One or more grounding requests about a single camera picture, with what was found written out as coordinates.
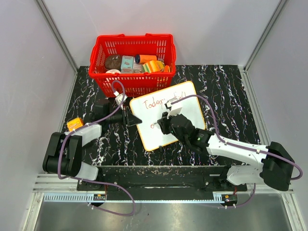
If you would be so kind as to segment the yellow framed whiteboard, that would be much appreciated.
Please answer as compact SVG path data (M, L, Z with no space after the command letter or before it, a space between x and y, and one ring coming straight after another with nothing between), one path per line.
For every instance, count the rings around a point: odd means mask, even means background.
M132 113L142 120L137 128L146 151L150 152L160 146L178 141L171 134L164 135L158 124L155 126L151 126L151 124L157 122L162 117L163 112L169 111L165 107L168 100L172 98L181 99L189 95L196 95L196 90L191 81L186 81L130 101ZM187 117L196 128L206 128L203 111L196 97L188 98L179 103L182 106L180 113Z

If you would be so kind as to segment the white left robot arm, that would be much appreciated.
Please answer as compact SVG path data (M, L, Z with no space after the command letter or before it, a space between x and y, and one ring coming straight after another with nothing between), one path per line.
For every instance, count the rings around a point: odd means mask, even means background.
M90 115L91 126L85 126L71 136L68 132L54 132L51 135L42 168L47 173L58 173L68 177L88 180L87 184L93 190L100 190L104 185L104 178L98 175L97 167L82 161L83 147L91 141L100 138L110 124L119 123L130 127L142 123L127 107L123 106L112 116L112 104L108 99L97 100Z

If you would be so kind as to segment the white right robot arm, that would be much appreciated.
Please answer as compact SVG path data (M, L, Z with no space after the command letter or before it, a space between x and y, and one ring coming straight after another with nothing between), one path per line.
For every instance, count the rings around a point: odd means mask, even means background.
M219 186L226 191L235 185L264 183L285 192L289 189L295 162L278 142L254 145L233 141L205 129L196 128L182 114L169 116L167 112L157 121L164 135L171 134L197 154L218 155L244 162L245 166L229 167L219 178Z

